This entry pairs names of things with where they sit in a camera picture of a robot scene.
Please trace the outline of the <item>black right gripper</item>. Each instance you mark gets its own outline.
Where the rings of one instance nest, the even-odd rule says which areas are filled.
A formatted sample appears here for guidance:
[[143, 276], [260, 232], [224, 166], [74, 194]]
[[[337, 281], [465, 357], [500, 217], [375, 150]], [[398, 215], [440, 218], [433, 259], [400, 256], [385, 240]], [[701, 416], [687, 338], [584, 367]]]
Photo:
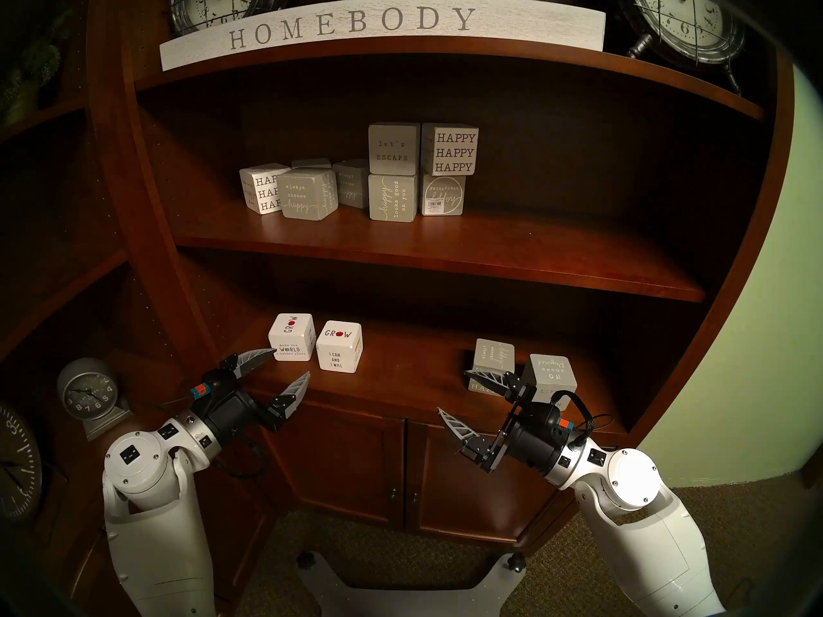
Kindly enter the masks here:
[[537, 390], [511, 372], [471, 369], [464, 375], [512, 404], [495, 438], [479, 434], [461, 420], [438, 408], [442, 426], [458, 446], [458, 453], [485, 472], [497, 468], [503, 457], [513, 457], [548, 477], [573, 432], [551, 403], [532, 402]]

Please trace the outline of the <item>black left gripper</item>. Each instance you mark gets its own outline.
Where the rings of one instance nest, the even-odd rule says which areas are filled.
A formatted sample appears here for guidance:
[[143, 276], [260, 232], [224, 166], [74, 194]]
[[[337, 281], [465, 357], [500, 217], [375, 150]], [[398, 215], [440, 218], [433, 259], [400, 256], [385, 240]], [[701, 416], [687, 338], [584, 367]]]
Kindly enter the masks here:
[[191, 412], [210, 430], [218, 443], [230, 443], [251, 423], [260, 423], [272, 433], [278, 432], [296, 413], [310, 383], [310, 371], [294, 380], [281, 394], [272, 397], [265, 407], [240, 384], [239, 379], [270, 360], [276, 349], [263, 348], [234, 353], [222, 360], [222, 368], [203, 374], [193, 393]]

